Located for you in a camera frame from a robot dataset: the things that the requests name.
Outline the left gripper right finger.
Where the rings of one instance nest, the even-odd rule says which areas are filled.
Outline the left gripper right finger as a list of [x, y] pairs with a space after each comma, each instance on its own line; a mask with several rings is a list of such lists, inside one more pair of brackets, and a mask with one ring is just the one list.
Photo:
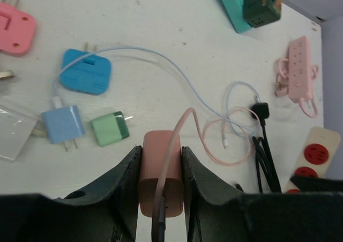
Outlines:
[[247, 194], [182, 148], [188, 241], [342, 241], [342, 192]]

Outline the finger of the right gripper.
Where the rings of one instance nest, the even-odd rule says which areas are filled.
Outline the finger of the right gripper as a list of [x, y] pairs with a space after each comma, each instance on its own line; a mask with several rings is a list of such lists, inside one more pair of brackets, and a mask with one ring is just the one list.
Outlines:
[[294, 175], [290, 181], [302, 192], [343, 192], [342, 180]]

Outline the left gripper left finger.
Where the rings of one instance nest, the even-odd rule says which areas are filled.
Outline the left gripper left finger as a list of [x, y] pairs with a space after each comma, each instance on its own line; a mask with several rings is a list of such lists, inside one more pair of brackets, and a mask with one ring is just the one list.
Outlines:
[[1, 195], [1, 241], [135, 241], [142, 147], [65, 198]]

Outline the beige power strip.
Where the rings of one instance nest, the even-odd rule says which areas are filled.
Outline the beige power strip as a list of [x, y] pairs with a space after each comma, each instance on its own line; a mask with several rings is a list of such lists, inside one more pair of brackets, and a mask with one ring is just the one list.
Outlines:
[[[291, 177], [301, 175], [325, 178], [340, 142], [341, 136], [339, 133], [321, 127], [313, 127], [297, 159]], [[300, 193], [302, 191], [289, 180], [284, 192]]]

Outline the light blue cube charger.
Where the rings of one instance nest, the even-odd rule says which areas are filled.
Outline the light blue cube charger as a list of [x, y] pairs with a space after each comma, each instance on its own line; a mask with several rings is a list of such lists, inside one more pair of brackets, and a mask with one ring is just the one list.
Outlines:
[[78, 148], [77, 138], [85, 134], [78, 107], [65, 106], [41, 114], [51, 144], [64, 144], [68, 151], [67, 141], [73, 141]]

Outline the pink power strip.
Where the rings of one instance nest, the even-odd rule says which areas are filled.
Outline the pink power strip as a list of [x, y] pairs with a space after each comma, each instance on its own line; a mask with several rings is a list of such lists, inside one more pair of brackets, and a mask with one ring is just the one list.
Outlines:
[[288, 95], [292, 102], [299, 103], [313, 98], [310, 45], [306, 36], [289, 43], [288, 49]]

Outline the white usb-c charger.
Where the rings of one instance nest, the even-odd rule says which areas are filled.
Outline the white usb-c charger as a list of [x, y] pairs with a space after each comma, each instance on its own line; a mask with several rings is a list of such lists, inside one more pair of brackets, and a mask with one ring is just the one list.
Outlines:
[[1, 160], [15, 162], [31, 135], [47, 138], [39, 120], [1, 105]]

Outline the blue plug adapter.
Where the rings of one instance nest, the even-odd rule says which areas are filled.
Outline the blue plug adapter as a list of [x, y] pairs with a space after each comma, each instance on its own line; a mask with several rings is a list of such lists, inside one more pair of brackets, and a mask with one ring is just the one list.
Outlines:
[[59, 82], [71, 91], [100, 95], [107, 91], [112, 73], [111, 62], [92, 55], [73, 64], [59, 76]]

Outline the white plug adapter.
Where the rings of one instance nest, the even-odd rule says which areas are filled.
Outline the white plug adapter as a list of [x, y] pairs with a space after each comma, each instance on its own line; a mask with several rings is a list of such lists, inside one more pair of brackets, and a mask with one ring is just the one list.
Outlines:
[[11, 70], [1, 71], [0, 72], [0, 80], [6, 80], [14, 78], [14, 73]]

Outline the dark green cube charger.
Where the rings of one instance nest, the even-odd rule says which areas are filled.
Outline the dark green cube charger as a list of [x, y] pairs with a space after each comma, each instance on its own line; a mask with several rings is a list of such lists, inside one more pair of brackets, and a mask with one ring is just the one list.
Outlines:
[[259, 28], [281, 18], [282, 0], [243, 0], [243, 19]]

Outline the teal triangular power strip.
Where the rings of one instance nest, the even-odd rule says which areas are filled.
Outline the teal triangular power strip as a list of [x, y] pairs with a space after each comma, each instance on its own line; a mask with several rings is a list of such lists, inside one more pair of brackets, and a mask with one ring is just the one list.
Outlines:
[[221, 2], [236, 33], [241, 34], [252, 29], [243, 18], [244, 0], [221, 0]]

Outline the pink plug adapter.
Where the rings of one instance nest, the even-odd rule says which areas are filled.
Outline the pink plug adapter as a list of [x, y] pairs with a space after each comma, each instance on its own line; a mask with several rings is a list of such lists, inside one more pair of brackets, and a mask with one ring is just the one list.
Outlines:
[[19, 10], [20, 0], [9, 4], [1, 0], [1, 53], [21, 57], [26, 55], [36, 32], [35, 18]]

